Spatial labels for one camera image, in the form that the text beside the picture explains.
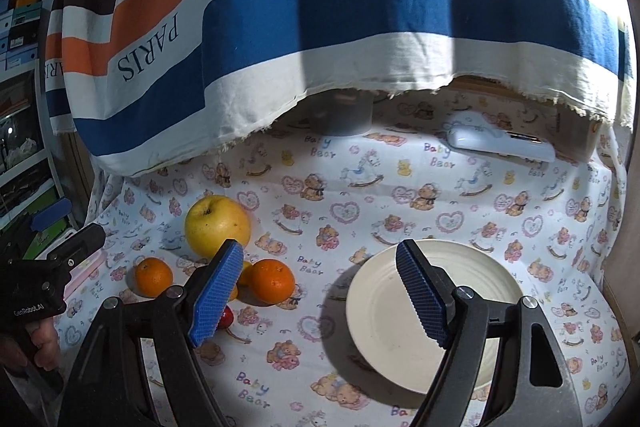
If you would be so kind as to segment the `left human hand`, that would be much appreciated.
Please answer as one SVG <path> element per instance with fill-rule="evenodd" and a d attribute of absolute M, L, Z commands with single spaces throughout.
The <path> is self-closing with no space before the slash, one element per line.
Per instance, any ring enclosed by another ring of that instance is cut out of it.
<path fill-rule="evenodd" d="M 46 371 L 57 369 L 60 364 L 61 349 L 58 332 L 54 328 L 51 317 L 40 321 L 37 326 L 32 326 L 28 332 L 30 340 L 37 348 L 32 364 Z M 29 362 L 28 356 L 17 342 L 5 335 L 1 336 L 0 357 L 1 364 L 14 371 L 26 367 Z"/>

